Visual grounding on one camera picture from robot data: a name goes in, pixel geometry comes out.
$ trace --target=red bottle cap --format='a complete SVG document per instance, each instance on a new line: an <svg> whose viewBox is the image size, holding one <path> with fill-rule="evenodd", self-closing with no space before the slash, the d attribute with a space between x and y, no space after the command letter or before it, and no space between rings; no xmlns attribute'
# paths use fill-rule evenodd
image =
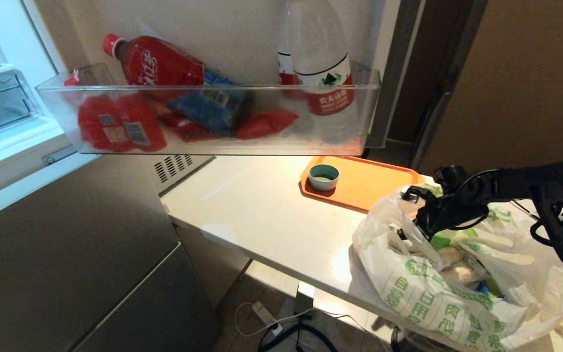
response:
<svg viewBox="0 0 563 352"><path fill-rule="evenodd" d="M116 34L112 34L112 33L108 34L103 39L103 51L105 51L106 54L108 54L109 56L116 58L116 53L114 52L114 49L116 48L116 45L120 42L125 42L125 40Z"/></svg>

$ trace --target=white plastic bag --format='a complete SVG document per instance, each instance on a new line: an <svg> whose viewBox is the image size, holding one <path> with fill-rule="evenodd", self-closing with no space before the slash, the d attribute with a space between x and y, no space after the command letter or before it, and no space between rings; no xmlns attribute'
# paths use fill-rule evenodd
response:
<svg viewBox="0 0 563 352"><path fill-rule="evenodd" d="M508 203L494 203L458 246L477 258L504 298L490 298L439 271L440 256L399 204L400 189L382 198L353 234L353 248L380 297L393 312L436 334L482 351L508 351L538 339L563 319L563 263L529 234L532 220ZM409 253L396 227L422 258Z"/></svg>

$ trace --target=teal cup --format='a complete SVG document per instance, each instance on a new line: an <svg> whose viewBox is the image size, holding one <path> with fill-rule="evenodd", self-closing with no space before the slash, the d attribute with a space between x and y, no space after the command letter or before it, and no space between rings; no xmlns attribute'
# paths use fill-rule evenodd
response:
<svg viewBox="0 0 563 352"><path fill-rule="evenodd" d="M340 172L331 165L319 164L310 168L310 185L317 190L328 191L336 188Z"/></svg>

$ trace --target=white cable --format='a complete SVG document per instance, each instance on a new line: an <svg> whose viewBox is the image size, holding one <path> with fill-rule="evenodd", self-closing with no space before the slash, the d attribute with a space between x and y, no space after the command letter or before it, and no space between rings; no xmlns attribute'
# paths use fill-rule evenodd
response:
<svg viewBox="0 0 563 352"><path fill-rule="evenodd" d="M236 330L238 331L238 333L241 334L242 336L246 337L246 338L250 338L250 337L252 337L252 336L255 336L255 335L259 334L260 332L262 332L262 331L264 331L264 330L270 328L271 326L273 326L273 325L275 325L275 324L277 324L277 323L281 323L282 321L288 321L288 320L290 320L290 319L294 319L294 318L297 318L297 317L299 317L299 316L301 316L301 315L304 315L304 314L306 314L307 312L310 312L310 311L312 311L312 310L318 310L318 311L320 311L320 312L323 312L323 313L325 313L325 314L328 314L329 316L331 316L331 318L334 318L334 319L341 319L341 318L345 318L345 317L351 318L351 320L353 320L359 327L361 327L362 330L368 332L368 333L371 334L374 338L376 338L376 339L382 344L382 347L383 347L385 350L389 351L388 347L385 345L384 341L383 341L379 336L377 336L376 334L374 334L372 331L366 330L366 329L364 328L364 326L360 325L360 323L358 323L357 320L355 320L355 319L354 319L352 316L350 316L349 314L332 313L332 312L328 312L327 310L322 310L322 309L315 308L315 307L312 307L312 308L310 308L310 309L304 310L303 312L300 312L299 314L295 314L295 315L293 315L293 316L288 316L288 317L286 317L286 318L277 319L277 320L274 321L273 323L270 323L269 325L264 326L264 328L261 328L260 330L257 330L256 332L253 332L253 333L251 333L251 334L245 334L245 333L242 332L242 331L240 330L240 328L238 327L238 311L240 310L240 308L242 308L242 307L245 306L245 305L251 305L251 306L253 306L253 303L251 303L251 302L244 302L244 303L241 303L241 304L236 308L236 312L234 313L234 326L236 326Z"/></svg>

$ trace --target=countertop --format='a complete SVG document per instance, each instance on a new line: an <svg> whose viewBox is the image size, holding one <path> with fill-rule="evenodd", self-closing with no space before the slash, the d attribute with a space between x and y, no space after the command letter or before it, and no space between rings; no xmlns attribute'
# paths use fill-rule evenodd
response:
<svg viewBox="0 0 563 352"><path fill-rule="evenodd" d="M351 249L351 234L366 215L302 196L299 178L310 159L218 156L161 200L178 226L445 345L472 350L387 309ZM556 332L518 349L553 350L563 351Z"/></svg>

